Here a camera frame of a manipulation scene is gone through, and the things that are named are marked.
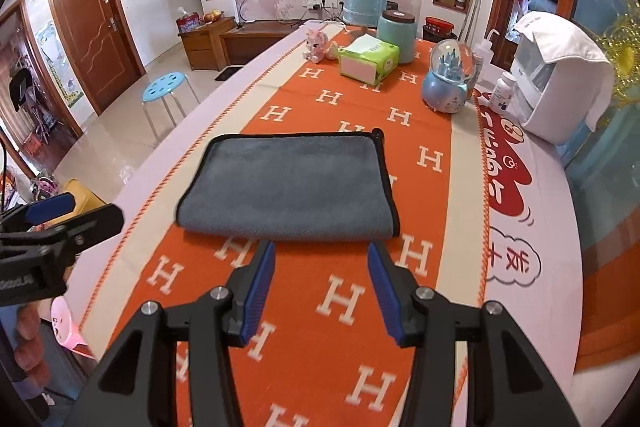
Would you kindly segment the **person's left hand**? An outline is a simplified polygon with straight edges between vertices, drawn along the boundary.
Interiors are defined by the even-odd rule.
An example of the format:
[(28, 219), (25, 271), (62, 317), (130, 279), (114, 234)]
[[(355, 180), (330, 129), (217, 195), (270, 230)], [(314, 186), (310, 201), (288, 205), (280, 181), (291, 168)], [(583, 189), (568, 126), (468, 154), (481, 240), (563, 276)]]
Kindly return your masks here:
[(14, 358), (19, 367), (37, 386), (49, 384), (50, 371), (44, 361), (44, 347), (39, 332), (40, 315), (37, 303), (29, 303), (21, 307), (16, 314), (16, 330), (18, 335)]

